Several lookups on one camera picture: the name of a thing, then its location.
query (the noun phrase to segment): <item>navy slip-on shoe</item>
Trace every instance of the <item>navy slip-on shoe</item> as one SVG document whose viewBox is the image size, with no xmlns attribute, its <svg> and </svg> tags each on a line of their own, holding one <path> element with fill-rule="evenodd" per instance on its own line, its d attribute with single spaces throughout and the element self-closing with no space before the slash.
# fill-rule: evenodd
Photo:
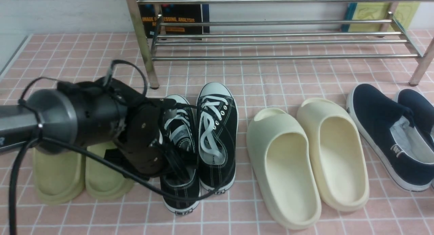
<svg viewBox="0 0 434 235">
<path fill-rule="evenodd" d="M 410 108 L 360 84 L 348 95 L 347 111 L 399 187 L 412 192 L 429 188 L 434 152 L 415 127 Z"/>
<path fill-rule="evenodd" d="M 434 106 L 412 89 L 400 90 L 396 93 L 394 100 L 413 111 L 414 125 L 425 142 L 434 150 Z"/>
</svg>

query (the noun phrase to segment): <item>cream slide sandal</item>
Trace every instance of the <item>cream slide sandal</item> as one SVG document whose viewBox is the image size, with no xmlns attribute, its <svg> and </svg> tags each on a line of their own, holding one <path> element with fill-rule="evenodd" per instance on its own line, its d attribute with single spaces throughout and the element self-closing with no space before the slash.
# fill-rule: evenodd
<svg viewBox="0 0 434 235">
<path fill-rule="evenodd" d="M 33 176 L 38 198 L 44 204 L 62 204 L 84 189 L 85 158 L 75 152 L 48 155 L 33 150 Z"/>
<path fill-rule="evenodd" d="M 116 148 L 113 142 L 106 142 L 89 146 L 88 150 L 100 157 L 104 157 L 106 150 Z M 97 199 L 115 199 L 122 197 L 129 192 L 134 185 L 133 180 L 124 178 L 121 173 L 90 158 L 86 158 L 85 183 L 89 195 Z"/>
<path fill-rule="evenodd" d="M 305 100 L 297 112 L 310 143 L 310 161 L 322 200 L 340 211 L 362 208 L 369 180 L 357 127 L 327 99 Z"/>
<path fill-rule="evenodd" d="M 247 147 L 270 215 L 289 229 L 315 224 L 321 201 L 298 122 L 281 109 L 261 110 L 248 126 Z"/>
</svg>

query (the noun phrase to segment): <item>pink tile floor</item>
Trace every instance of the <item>pink tile floor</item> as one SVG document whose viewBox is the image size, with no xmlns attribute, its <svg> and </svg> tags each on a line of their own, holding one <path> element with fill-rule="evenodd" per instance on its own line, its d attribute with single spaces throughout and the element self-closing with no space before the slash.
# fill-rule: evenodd
<svg viewBox="0 0 434 235">
<path fill-rule="evenodd" d="M 426 48 L 434 31 L 412 31 L 415 42 Z M 297 47 L 194 48 L 188 54 L 170 47 L 158 55 L 228 56 L 336 53 L 408 53 L 398 45 L 315 45 Z M 28 82 L 38 76 L 62 80 L 94 80 L 103 76 L 111 58 L 123 58 L 143 68 L 134 34 L 56 34 L 34 35 L 12 68 L 0 81 L 0 104 L 15 104 Z M 416 62 L 389 60 L 305 60 L 267 62 L 165 62 L 156 63 L 161 87 L 149 96 L 187 96 L 191 102 L 201 87 L 222 82 L 234 94 L 240 111 L 237 138 L 237 176 L 231 190 L 200 203 L 192 214 L 175 217 L 162 199 L 138 184 L 123 198 L 96 201 L 83 192 L 67 204 L 46 206 L 35 196 L 31 155 L 27 155 L 19 177 L 19 234 L 33 235 L 369 235 L 434 234 L 434 191 L 418 194 L 395 187 L 373 150 L 364 142 L 369 172 L 370 199 L 364 209 L 338 212 L 326 204 L 321 219 L 310 229 L 288 231 L 276 224 L 265 209 L 245 147 L 248 120 L 264 107 L 278 107 L 294 115 L 306 98 L 324 97 L 340 105 L 358 83 L 374 85 L 392 96 L 406 88 Z M 143 86 L 138 74 L 121 67 L 116 78 L 138 90 Z M 53 87 L 40 81 L 35 88 Z M 434 66 L 428 69 L 418 87 L 434 102 Z M 0 232 L 7 231 L 7 191 L 9 168 L 14 154 L 0 156 Z"/>
</svg>

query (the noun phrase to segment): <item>metal shoe rack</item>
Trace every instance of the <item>metal shoe rack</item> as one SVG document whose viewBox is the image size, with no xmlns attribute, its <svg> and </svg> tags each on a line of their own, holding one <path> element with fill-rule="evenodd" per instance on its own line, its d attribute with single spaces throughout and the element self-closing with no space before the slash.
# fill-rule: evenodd
<svg viewBox="0 0 434 235">
<path fill-rule="evenodd" d="M 203 23 L 172 23 L 163 22 L 161 5 L 163 4 L 259 4 L 259 3 L 360 3 L 380 2 L 390 3 L 388 15 L 384 20 L 290 20 L 290 21 L 259 21 L 259 22 L 203 22 Z M 431 41 L 425 53 L 419 50 L 410 39 L 400 22 L 396 20 L 394 12 L 399 2 L 434 2 L 434 0 L 127 0 L 131 20 L 134 26 L 137 41 L 150 86 L 157 89 L 157 74 L 154 61 L 216 61 L 216 60 L 291 60 L 291 59 L 404 59 L 414 58 L 418 66 L 414 71 L 409 84 L 416 86 L 425 74 L 430 63 L 434 59 L 434 39 Z M 146 32 L 141 20 L 139 5 L 153 4 L 157 16 L 151 46 L 148 44 Z M 319 25 L 319 24 L 381 24 L 378 32 L 309 32 L 309 33 L 275 33 L 275 34 L 202 34 L 202 35 L 166 35 L 159 31 L 166 26 L 235 26 L 235 25 Z M 394 31 L 388 32 L 389 26 Z M 367 36 L 380 37 L 376 39 L 327 39 L 327 40 L 302 40 L 302 41 L 258 41 L 258 42 L 197 42 L 189 39 L 198 38 L 255 38 L 255 37 L 352 37 Z M 399 39 L 383 39 L 381 37 L 395 36 Z M 166 39 L 177 39 L 172 42 Z M 156 56 L 158 46 L 258 46 L 258 45 L 328 45 L 328 44 L 404 44 L 409 53 L 406 54 L 327 54 L 327 55 L 296 55 L 296 56 Z"/>
</svg>

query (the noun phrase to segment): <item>black sneaker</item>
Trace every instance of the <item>black sneaker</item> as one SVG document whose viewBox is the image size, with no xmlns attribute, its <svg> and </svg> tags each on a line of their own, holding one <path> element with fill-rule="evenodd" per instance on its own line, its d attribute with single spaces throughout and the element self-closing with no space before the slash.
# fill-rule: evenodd
<svg viewBox="0 0 434 235">
<path fill-rule="evenodd" d="M 425 142 L 434 150 L 434 107 L 417 91 L 403 89 L 396 93 L 395 102 L 410 108 L 414 113 L 414 125 Z"/>
<path fill-rule="evenodd" d="M 223 194 L 235 181 L 235 146 L 238 131 L 238 109 L 230 91 L 220 83 L 206 84 L 197 98 L 199 135 L 199 179 L 208 191 L 222 184 L 215 194 Z M 217 121 L 219 119 L 229 131 Z"/>
<path fill-rule="evenodd" d="M 369 84 L 357 85 L 347 111 L 402 189 L 421 192 L 434 178 L 434 152 L 414 126 L 413 112 Z"/>
<path fill-rule="evenodd" d="M 175 99 L 178 103 L 189 104 L 188 101 L 180 95 L 170 95 L 167 98 Z M 194 114 L 191 108 L 178 110 L 176 117 L 165 122 L 164 128 L 169 132 L 170 140 L 175 146 L 195 152 L 196 145 L 192 130 L 194 126 Z M 160 177 L 161 190 L 172 195 L 182 198 L 197 198 L 200 196 L 200 184 L 197 170 L 188 168 L 190 180 L 187 183 L 182 182 L 175 174 L 163 175 Z M 164 205 L 175 215 L 186 215 L 191 213 L 198 205 L 196 202 L 179 202 L 168 198 L 163 198 Z"/>
</svg>

